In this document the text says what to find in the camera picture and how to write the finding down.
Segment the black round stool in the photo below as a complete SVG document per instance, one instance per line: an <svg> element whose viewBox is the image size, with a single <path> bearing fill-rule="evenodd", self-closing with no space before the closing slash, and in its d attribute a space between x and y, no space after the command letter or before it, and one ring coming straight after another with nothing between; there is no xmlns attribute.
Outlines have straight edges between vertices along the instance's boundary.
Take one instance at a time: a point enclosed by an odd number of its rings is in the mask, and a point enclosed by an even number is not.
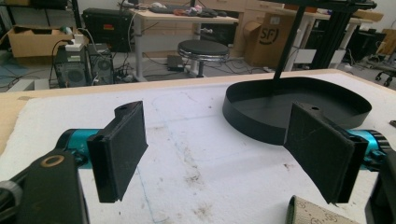
<svg viewBox="0 0 396 224"><path fill-rule="evenodd" d="M197 77L203 77L204 62L226 62L230 51L225 45L218 42L191 39L180 42L177 45L180 56L198 62Z"/></svg>

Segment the black computer tower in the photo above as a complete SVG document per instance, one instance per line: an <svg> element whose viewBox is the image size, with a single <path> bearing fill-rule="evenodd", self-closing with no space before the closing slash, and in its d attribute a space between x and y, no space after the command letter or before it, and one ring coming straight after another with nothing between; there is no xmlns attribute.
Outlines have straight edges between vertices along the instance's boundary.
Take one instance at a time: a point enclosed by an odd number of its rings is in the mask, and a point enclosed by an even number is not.
<svg viewBox="0 0 396 224"><path fill-rule="evenodd" d="M65 47L59 47L54 66L61 88L84 87L90 81L85 49L67 51Z"/></svg>

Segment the wooden desk with white legs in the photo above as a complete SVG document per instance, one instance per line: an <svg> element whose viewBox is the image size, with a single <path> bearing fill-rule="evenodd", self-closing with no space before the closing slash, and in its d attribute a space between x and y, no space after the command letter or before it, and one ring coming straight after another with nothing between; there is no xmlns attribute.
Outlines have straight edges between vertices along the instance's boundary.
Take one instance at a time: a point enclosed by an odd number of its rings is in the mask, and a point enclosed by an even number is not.
<svg viewBox="0 0 396 224"><path fill-rule="evenodd" d="M146 81L143 76L143 53L152 51L176 50L182 40L199 39L202 23L212 24L237 24L238 19L232 17L201 18L176 16L173 14L157 14L149 10L134 10L134 58L135 74L138 81ZM144 35L142 25L144 22L176 22L190 23L191 32L188 35Z"/></svg>

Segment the open cardboard box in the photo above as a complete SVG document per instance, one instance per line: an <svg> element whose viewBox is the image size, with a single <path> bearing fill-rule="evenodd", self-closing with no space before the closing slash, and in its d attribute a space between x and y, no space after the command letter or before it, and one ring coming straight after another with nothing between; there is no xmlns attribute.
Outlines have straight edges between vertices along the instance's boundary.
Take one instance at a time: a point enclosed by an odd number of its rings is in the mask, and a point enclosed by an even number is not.
<svg viewBox="0 0 396 224"><path fill-rule="evenodd" d="M89 38L75 27L39 27L15 25L7 32L11 52L15 58L50 56L56 44L75 39L87 44Z"/></svg>

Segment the black round tray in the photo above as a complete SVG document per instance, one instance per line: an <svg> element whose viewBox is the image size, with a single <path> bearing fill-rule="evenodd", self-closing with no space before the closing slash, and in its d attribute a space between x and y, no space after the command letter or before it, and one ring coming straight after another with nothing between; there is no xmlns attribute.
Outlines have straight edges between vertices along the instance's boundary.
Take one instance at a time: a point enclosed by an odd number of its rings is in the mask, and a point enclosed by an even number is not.
<svg viewBox="0 0 396 224"><path fill-rule="evenodd" d="M227 88L222 113L240 133L281 146L294 102L316 106L344 129L356 128L372 110L356 92L311 77L284 77L234 83Z"/></svg>

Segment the tall printed cardboard box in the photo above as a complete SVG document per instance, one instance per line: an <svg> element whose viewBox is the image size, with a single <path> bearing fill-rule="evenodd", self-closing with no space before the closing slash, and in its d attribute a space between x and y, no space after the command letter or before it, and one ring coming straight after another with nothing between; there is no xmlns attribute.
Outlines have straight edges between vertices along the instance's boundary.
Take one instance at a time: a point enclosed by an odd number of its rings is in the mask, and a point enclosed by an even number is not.
<svg viewBox="0 0 396 224"><path fill-rule="evenodd" d="M265 13L244 26L244 59L255 67L276 68L288 40L294 15Z"/></svg>

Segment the white power strip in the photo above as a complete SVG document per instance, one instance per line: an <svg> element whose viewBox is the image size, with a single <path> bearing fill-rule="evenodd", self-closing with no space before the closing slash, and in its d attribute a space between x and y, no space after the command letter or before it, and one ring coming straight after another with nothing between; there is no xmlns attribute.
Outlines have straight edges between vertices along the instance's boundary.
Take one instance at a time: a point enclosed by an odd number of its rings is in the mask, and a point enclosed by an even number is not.
<svg viewBox="0 0 396 224"><path fill-rule="evenodd" d="M85 46L84 35L74 35L70 44L65 46L65 50L69 52L79 52Z"/></svg>

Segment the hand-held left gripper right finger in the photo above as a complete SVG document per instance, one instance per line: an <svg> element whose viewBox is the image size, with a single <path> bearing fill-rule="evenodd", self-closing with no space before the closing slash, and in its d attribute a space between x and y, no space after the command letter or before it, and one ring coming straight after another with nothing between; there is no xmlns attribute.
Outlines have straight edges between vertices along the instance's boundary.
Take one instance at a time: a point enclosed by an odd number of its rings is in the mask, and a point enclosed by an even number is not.
<svg viewBox="0 0 396 224"><path fill-rule="evenodd" d="M284 147L314 182L327 203L346 203L368 141L327 119L313 105L294 103Z"/></svg>

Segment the beige patterned pouch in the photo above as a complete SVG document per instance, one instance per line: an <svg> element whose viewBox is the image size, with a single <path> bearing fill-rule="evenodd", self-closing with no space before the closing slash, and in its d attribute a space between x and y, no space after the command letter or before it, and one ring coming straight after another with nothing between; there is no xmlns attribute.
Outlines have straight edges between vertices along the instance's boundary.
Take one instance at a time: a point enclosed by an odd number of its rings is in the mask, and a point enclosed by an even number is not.
<svg viewBox="0 0 396 224"><path fill-rule="evenodd" d="M303 198L293 195L290 198L286 224L359 224L338 215Z"/></svg>

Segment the grey computer tower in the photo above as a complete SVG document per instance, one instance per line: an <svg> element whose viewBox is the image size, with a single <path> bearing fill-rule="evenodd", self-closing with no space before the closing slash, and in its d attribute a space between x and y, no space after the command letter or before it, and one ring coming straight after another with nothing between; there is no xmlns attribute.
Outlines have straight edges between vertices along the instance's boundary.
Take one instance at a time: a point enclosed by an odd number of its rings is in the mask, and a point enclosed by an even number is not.
<svg viewBox="0 0 396 224"><path fill-rule="evenodd" d="M113 84L113 57L111 51L107 47L107 44L89 44L88 57L92 74L92 84Z"/></svg>

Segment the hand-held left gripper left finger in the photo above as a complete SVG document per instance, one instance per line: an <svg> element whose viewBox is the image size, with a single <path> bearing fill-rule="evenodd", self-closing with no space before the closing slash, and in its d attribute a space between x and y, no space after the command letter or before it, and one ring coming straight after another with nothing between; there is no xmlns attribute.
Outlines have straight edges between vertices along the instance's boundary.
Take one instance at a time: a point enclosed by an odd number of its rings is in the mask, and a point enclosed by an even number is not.
<svg viewBox="0 0 396 224"><path fill-rule="evenodd" d="M87 140L100 203L121 201L148 148L142 101L117 107L115 118Z"/></svg>

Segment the black equipment case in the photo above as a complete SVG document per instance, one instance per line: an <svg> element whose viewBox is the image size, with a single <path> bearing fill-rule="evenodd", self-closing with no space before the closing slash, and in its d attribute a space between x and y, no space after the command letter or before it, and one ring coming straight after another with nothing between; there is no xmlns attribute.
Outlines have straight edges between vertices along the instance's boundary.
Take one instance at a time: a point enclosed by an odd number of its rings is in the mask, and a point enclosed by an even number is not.
<svg viewBox="0 0 396 224"><path fill-rule="evenodd" d="M133 14L130 11L90 7L82 19L94 43L107 44L112 52L130 51L129 31Z"/></svg>

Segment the black box on floor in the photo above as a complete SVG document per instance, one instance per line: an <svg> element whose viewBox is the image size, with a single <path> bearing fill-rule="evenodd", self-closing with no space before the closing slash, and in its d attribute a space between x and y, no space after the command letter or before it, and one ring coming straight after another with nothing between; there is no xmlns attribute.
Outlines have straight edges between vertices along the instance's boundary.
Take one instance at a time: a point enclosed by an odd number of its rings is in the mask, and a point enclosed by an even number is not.
<svg viewBox="0 0 396 224"><path fill-rule="evenodd" d="M168 55L167 56L167 69L169 71L182 72L184 70L184 63L180 56Z"/></svg>

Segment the black metal stand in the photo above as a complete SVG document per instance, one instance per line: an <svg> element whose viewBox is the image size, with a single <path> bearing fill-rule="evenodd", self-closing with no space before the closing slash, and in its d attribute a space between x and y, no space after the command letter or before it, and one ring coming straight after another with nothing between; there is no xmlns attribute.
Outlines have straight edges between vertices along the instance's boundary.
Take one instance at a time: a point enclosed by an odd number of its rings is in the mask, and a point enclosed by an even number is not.
<svg viewBox="0 0 396 224"><path fill-rule="evenodd" d="M291 47L297 30L301 24L305 9L307 7L317 7L329 9L332 11L329 24L325 30L325 37L321 41L319 48L314 56L311 67L314 69L321 69L327 67L333 54L336 51L336 44L341 40L347 24L351 19L353 13L358 9L372 9L376 8L377 3L374 0L269 0L270 2L283 3L297 6L297 14L295 16L293 25L290 29L290 34L287 43L281 54L280 61L276 68L273 81L280 80L281 74L287 63L287 58L291 51Z"/></svg>

